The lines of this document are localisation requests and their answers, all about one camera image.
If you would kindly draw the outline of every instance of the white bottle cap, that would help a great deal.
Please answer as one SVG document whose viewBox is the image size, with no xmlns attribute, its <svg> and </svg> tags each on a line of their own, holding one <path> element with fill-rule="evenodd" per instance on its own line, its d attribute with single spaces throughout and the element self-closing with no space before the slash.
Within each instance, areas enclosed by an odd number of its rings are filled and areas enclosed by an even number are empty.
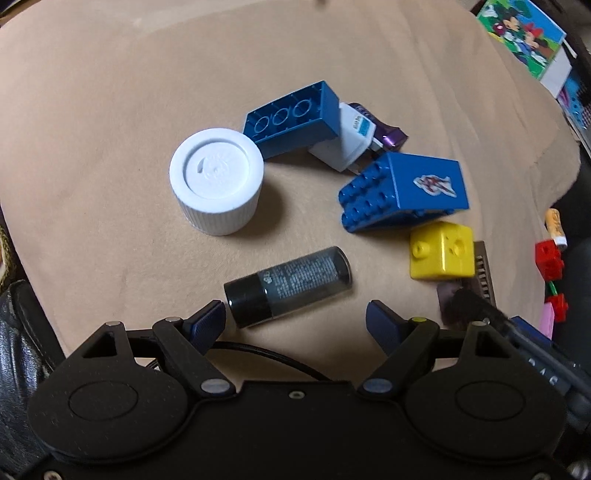
<svg viewBox="0 0 591 480">
<path fill-rule="evenodd" d="M 227 128 L 210 128 L 178 147 L 170 161 L 170 184 L 196 229 L 229 235 L 254 215 L 263 169 L 261 152 L 250 138 Z"/>
<path fill-rule="evenodd" d="M 347 169 L 374 139 L 375 123 L 347 103 L 339 104 L 340 135 L 310 147 L 312 155 L 337 171 Z"/>
</svg>

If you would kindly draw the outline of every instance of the black leather bag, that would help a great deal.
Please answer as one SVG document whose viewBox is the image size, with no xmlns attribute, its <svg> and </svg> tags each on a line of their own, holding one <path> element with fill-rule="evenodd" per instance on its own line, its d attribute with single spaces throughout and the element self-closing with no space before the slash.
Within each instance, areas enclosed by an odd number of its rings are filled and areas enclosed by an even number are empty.
<svg viewBox="0 0 591 480">
<path fill-rule="evenodd" d="M 64 358 L 31 286 L 10 285 L 0 296 L 1 472 L 17 475 L 44 455 L 28 427 L 27 404 Z"/>
</svg>

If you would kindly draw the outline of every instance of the red lego brick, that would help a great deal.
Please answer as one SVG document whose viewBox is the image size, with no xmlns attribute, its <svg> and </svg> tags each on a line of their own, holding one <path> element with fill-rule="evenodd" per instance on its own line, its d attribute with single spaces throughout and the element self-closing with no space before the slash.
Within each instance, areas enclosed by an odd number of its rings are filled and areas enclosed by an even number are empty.
<svg viewBox="0 0 591 480">
<path fill-rule="evenodd" d="M 569 304 L 566 303 L 563 293 L 548 297 L 546 302 L 550 302 L 552 304 L 555 322 L 562 323 L 566 320 L 566 311 L 569 309 Z"/>
<path fill-rule="evenodd" d="M 564 262 L 554 240 L 546 240 L 535 245 L 535 264 L 544 281 L 560 280 Z"/>
</svg>

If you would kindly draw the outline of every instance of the toy pile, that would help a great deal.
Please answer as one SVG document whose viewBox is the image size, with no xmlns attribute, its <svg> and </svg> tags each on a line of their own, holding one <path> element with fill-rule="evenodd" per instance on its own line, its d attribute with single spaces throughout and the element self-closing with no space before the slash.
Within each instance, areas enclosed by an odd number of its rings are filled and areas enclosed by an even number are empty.
<svg viewBox="0 0 591 480">
<path fill-rule="evenodd" d="M 460 164 L 445 158 L 399 152 L 407 138 L 400 128 L 380 121 L 360 103 L 341 102 L 328 84 L 321 81 L 253 110 L 246 116 L 242 133 L 212 128 L 192 135 L 173 155 L 170 181 L 185 216 L 195 228 L 209 235 L 229 235 L 254 215 L 264 161 L 296 149 L 307 149 L 336 171 L 349 170 L 356 175 L 335 192 L 343 209 L 340 221 L 348 232 L 410 227 L 411 278 L 451 280 L 451 294 L 466 287 L 494 306 L 483 242 L 474 243 L 472 230 L 465 225 L 438 220 L 469 208 Z M 547 277 L 556 268 L 551 258 L 554 253 L 547 251 L 547 247 L 541 248 L 540 252 L 548 258 L 541 258 L 538 266 L 540 271 L 544 268 L 543 275 Z M 325 262 L 321 257 L 314 257 L 314 261 Z M 293 262 L 297 268 L 292 266 L 288 268 L 290 271 L 303 268 L 310 261 Z M 279 272 L 276 282 L 281 277 L 286 285 L 303 285 L 294 295 L 304 296 L 305 291 L 323 283 L 316 279 L 318 285 L 307 286 L 309 279 L 303 273 L 302 278 L 289 280 L 282 265 L 273 268 Z M 231 283 L 228 300 L 237 316 L 242 307 L 236 299 L 244 296 L 243 290 L 254 292 L 251 300 L 257 305 L 273 304 L 274 299 L 265 297 L 263 301 L 269 288 L 260 282 L 275 284 L 275 281 L 259 278 L 259 274 Z M 313 278 L 316 274 L 306 275 Z M 348 279 L 339 283 L 335 277 L 335 285 L 349 288 Z M 566 309 L 564 298 L 553 295 L 548 302 L 558 312 L 556 319 L 560 321 Z M 298 300 L 293 304 L 300 303 L 305 302 Z M 246 303 L 243 307 L 252 316 Z M 291 309 L 292 305 L 279 310 Z M 275 316 L 272 308 L 265 308 L 260 321 Z"/>
</svg>

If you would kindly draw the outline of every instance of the yellow lego duplo brick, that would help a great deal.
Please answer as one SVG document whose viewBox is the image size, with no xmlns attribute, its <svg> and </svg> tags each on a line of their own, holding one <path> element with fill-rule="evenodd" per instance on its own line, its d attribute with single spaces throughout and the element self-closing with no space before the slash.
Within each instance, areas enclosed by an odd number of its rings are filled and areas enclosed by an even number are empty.
<svg viewBox="0 0 591 480">
<path fill-rule="evenodd" d="M 410 276 L 415 280 L 473 277 L 472 229 L 457 223 L 434 222 L 410 232 Z"/>
</svg>

